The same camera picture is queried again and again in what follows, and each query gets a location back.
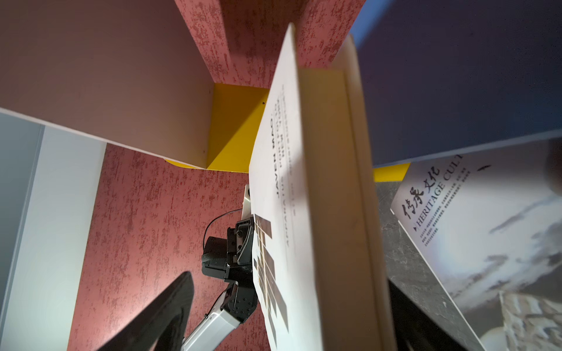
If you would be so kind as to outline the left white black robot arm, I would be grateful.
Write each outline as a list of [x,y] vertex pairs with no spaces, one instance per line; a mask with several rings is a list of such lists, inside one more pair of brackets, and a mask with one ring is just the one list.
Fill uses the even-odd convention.
[[190,336],[182,350],[215,350],[254,313],[258,296],[253,283],[254,221],[242,219],[227,229],[225,238],[203,235],[202,273],[228,284]]

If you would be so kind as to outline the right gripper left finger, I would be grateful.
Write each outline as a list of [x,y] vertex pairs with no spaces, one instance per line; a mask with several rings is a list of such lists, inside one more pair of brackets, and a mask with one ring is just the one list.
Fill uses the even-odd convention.
[[180,350],[195,288],[192,274],[181,273],[101,350]]

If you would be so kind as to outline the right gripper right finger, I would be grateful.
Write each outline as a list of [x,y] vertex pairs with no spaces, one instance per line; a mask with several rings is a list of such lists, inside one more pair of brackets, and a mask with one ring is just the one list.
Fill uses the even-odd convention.
[[388,283],[399,351],[465,350],[449,334],[438,327],[394,283],[390,280]]

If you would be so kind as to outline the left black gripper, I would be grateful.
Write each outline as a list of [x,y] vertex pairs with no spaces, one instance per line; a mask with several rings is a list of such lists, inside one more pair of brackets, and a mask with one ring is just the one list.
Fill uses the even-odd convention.
[[253,278],[253,236],[255,225],[252,217],[236,223],[227,232],[226,281],[251,281]]

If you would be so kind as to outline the heritage culture photo book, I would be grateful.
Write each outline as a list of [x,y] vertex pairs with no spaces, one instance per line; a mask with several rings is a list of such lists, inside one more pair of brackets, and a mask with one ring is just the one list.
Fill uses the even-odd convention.
[[561,140],[416,162],[391,211],[485,350],[561,349]]

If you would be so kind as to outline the white book with brown blocks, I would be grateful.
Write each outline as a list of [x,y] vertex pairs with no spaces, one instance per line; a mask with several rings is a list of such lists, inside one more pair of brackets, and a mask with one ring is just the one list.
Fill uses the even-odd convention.
[[396,350],[357,50],[302,68],[285,34],[249,167],[253,282],[273,350]]

